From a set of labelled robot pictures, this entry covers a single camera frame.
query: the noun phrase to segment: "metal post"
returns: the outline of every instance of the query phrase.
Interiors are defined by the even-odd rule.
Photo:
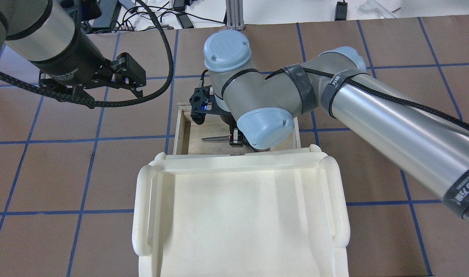
[[[227,28],[244,30],[243,0],[226,0]]]

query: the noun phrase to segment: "white tray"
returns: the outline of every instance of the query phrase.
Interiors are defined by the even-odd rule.
[[[140,277],[348,276],[336,161],[308,149],[167,156],[139,172]]]

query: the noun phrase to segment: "gray strap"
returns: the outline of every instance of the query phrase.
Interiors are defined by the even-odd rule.
[[[310,78],[303,67],[297,63],[295,65],[288,65],[282,68],[282,70],[289,76],[299,92],[301,97],[301,114],[314,110],[317,107],[317,97],[313,91]]]
[[[325,87],[324,92],[322,93],[322,99],[320,101],[320,106],[325,110],[325,112],[335,118],[332,114],[332,103],[335,95],[339,92],[340,88],[344,82],[350,77],[354,77],[359,74],[368,74],[363,72],[359,68],[349,68],[334,75],[331,81]]]

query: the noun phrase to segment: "light blue joint cap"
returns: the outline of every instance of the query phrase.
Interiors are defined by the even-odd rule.
[[[285,140],[294,129],[291,114],[281,108],[259,108],[243,114],[238,128],[256,149],[268,149]]]
[[[342,46],[342,47],[339,47],[330,51],[325,51],[322,54],[319,54],[319,56],[325,53],[331,53],[331,52],[339,53],[339,54],[346,56],[356,65],[357,68],[359,68],[360,70],[364,72],[366,71],[366,63],[364,61],[364,58],[359,56],[359,53],[357,52],[356,49],[349,47],[349,46]]]
[[[245,65],[251,57],[248,39],[236,30],[220,30],[204,44],[205,66],[213,72],[235,70]]]

